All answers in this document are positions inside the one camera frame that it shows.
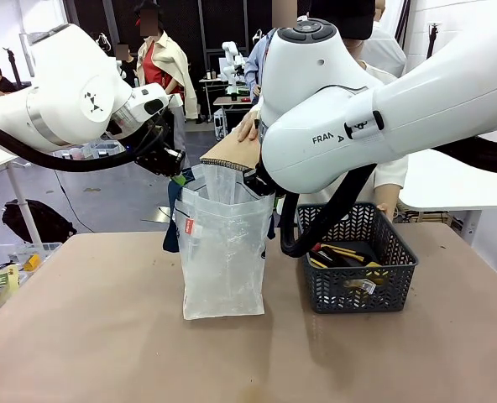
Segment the blue shirt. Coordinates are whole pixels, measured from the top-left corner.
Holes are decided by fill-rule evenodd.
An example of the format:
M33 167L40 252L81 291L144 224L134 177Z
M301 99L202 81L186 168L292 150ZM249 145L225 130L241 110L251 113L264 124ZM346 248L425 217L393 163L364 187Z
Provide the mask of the blue shirt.
M254 99L254 88L261 86L262 77L264 76L265 54L269 49L273 35L276 29L271 29L259 42L254 46L247 63L245 64L245 82L250 90L250 99Z

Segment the black backpack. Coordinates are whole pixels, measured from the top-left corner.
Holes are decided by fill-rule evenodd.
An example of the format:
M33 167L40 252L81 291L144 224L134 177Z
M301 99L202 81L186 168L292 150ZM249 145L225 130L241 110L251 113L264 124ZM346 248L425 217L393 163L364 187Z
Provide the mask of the black backpack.
M62 242L77 233L73 224L63 218L58 212L41 201L28 200L32 218L38 228L39 237L44 243ZM9 201L3 214L3 222L25 242L32 243L29 230L24 223L23 214L17 200Z

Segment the gray floor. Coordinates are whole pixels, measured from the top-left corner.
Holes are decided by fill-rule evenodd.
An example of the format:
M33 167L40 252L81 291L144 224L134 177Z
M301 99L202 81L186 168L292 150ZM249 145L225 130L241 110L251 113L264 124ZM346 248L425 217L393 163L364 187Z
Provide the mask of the gray floor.
M192 164L214 144L214 132L187 133L187 154ZM89 232L76 220L62 193L55 172L33 166L18 170L25 197L48 204L79 233ZM165 224L143 221L156 206L168 206L168 179L127 164L111 170L74 174L59 172L60 181L76 213L94 232L160 231ZM19 243L19 237L3 225L4 203L15 198L8 174L0 172L0 243Z

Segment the dark gray basket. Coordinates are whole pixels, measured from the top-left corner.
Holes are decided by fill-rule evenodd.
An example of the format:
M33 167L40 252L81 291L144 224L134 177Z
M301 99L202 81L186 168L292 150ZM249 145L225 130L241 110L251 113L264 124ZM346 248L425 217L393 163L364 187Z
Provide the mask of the dark gray basket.
M310 227L322 205L297 207L299 230ZM370 254L381 267L322 269L303 265L311 308L317 313L401 311L418 259L395 232L386 216L371 203L357 203L352 211L329 231L323 243ZM347 288L348 280L368 279L377 286L370 295L360 288Z

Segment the red shirt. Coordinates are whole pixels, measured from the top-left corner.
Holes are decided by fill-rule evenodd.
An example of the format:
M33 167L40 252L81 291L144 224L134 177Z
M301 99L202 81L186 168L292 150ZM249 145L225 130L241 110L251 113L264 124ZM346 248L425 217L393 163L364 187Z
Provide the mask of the red shirt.
M144 62L142 63L142 67L144 68L144 77L146 79L146 84L151 84L152 82L156 82L164 89L170 84L172 81L172 76L170 74L165 73L159 67L154 65L154 62L151 60L151 56L154 53L154 47L150 46L148 49L148 53L146 57L144 57ZM183 98L183 90L180 86L176 86L171 94L180 94Z

